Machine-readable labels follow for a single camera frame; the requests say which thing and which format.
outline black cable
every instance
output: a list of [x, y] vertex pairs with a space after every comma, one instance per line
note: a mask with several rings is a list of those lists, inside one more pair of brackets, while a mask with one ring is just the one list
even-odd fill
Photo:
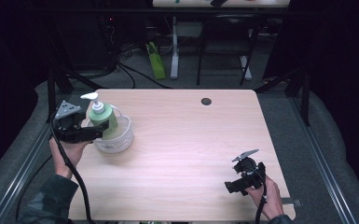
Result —
[[118, 65], [118, 67], [120, 67], [120, 69], [123, 69], [123, 71], [127, 73], [127, 75], [129, 75], [129, 77], [132, 79], [132, 88], [135, 89], [135, 79], [133, 79], [133, 76], [120, 64]]
[[258, 176], [260, 176], [261, 183], [263, 184], [263, 195], [260, 199], [260, 204], [257, 207], [257, 211], [255, 212], [255, 224], [260, 223], [260, 216], [261, 212], [263, 211], [264, 204], [267, 202], [267, 184], [265, 178], [255, 169], [247, 167], [246, 169], [251, 170], [252, 172], [255, 172]]
[[91, 219], [91, 214], [90, 214], [90, 202], [89, 202], [89, 194], [87, 193], [87, 189], [86, 189], [86, 185], [84, 184], [84, 181], [82, 179], [82, 177], [80, 176], [79, 172], [77, 171], [77, 169], [75, 168], [75, 166], [71, 163], [71, 161], [69, 160], [68, 156], [65, 153], [65, 150], [63, 149], [60, 140], [58, 139], [58, 137], [56, 136], [55, 132], [54, 132], [54, 128], [53, 128], [53, 122], [54, 122], [54, 117], [55, 117], [56, 112], [52, 113], [50, 115], [50, 129], [51, 129], [51, 133], [54, 137], [54, 140], [56, 141], [57, 145], [58, 145], [58, 149], [60, 151], [60, 154], [63, 158], [63, 161], [65, 162], [65, 165], [68, 166], [68, 168], [71, 170], [72, 174], [75, 176], [77, 183], [79, 184], [81, 191], [83, 193], [83, 199], [84, 199], [84, 205], [86, 207], [86, 216], [87, 216], [87, 221], [89, 223], [93, 223], [95, 224], [95, 222]]
[[27, 191], [28, 187], [30, 186], [30, 184], [32, 183], [32, 181], [35, 179], [36, 175], [39, 174], [39, 172], [42, 170], [42, 168], [46, 165], [46, 163], [48, 163], [48, 161], [52, 158], [52, 156], [49, 156], [43, 163], [41, 166], [39, 166], [39, 168], [36, 170], [36, 172], [34, 173], [34, 175], [31, 177], [31, 179], [25, 184], [25, 186], [22, 188], [22, 193], [19, 196], [19, 200], [17, 201], [17, 208], [16, 208], [16, 221], [19, 220], [19, 213], [20, 213], [20, 205], [21, 205], [21, 201], [22, 198], [24, 197], [25, 192]]
[[160, 86], [160, 87], [163, 88], [163, 89], [173, 89], [172, 87], [164, 86], [164, 85], [158, 83], [157, 81], [153, 80], [153, 78], [148, 77], [147, 75], [145, 75], [145, 74], [143, 74], [143, 73], [141, 73], [141, 72], [139, 72], [139, 71], [136, 71], [135, 69], [133, 69], [133, 68], [131, 68], [131, 67], [128, 67], [127, 65], [125, 65], [125, 64], [123, 64], [123, 63], [117, 63], [117, 64], [120, 65], [120, 66], [123, 66], [123, 67], [125, 67], [125, 68], [127, 68], [127, 69], [129, 69], [129, 70], [131, 70], [132, 72], [138, 73], [139, 75], [141, 75], [141, 76], [143, 76], [143, 77], [149, 79], [150, 81], [152, 81], [153, 83], [157, 84], [158, 86]]

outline soap dispenser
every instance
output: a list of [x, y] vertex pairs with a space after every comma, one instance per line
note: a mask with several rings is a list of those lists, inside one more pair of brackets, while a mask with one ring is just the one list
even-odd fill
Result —
[[115, 112], [110, 104], [104, 104], [98, 101], [98, 92], [92, 92], [80, 96], [81, 99], [88, 99], [94, 102], [92, 109], [89, 111], [89, 119], [94, 126], [108, 122], [109, 127], [103, 131], [103, 140], [112, 139], [117, 127]]

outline white basket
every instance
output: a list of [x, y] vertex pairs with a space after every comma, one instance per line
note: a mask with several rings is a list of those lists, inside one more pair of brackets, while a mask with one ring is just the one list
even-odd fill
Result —
[[[106, 153], [118, 153], [127, 149], [133, 140], [133, 133], [131, 129], [131, 120], [127, 116], [123, 116], [121, 112], [114, 106], [113, 109], [116, 109], [120, 116], [116, 117], [117, 127], [113, 138], [110, 140], [103, 140], [101, 138], [95, 139], [94, 145], [102, 152]], [[87, 122], [88, 127], [92, 127], [92, 123], [89, 120]]]

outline dark sleeve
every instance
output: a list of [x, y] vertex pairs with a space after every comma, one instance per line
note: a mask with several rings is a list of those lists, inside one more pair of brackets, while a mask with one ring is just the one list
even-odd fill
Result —
[[269, 224], [292, 224], [293, 221], [287, 215], [280, 215], [269, 221]]
[[18, 223], [66, 223], [77, 187], [63, 176], [51, 176], [24, 208]]

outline human hand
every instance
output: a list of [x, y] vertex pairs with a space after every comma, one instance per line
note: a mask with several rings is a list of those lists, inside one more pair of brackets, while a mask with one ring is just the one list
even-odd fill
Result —
[[[80, 143], [75, 143], [75, 144], [61, 142], [61, 145], [62, 145], [63, 149], [65, 150], [65, 153], [68, 156], [71, 163], [76, 167], [81, 159], [81, 156], [83, 155], [83, 149], [89, 143], [91, 143], [91, 142], [80, 142]], [[72, 178], [72, 172], [69, 169], [69, 167], [65, 165], [65, 161], [62, 158], [62, 155], [59, 151], [59, 148], [58, 148], [58, 145], [57, 145], [57, 142], [55, 141], [55, 139], [51, 138], [49, 140], [49, 144], [50, 144], [51, 155], [54, 160], [55, 173], [57, 175], [61, 175], [68, 179]]]
[[[278, 189], [278, 185], [270, 179], [266, 175], [266, 185], [267, 185], [267, 202], [264, 204], [263, 207], [263, 214], [269, 219], [273, 219], [279, 215], [283, 215], [283, 206], [282, 206], [282, 199], [281, 194]], [[258, 207], [260, 204], [260, 199], [263, 195], [265, 186], [261, 186], [258, 189], [254, 188], [247, 188], [245, 189], [246, 192], [251, 196], [255, 205]]]

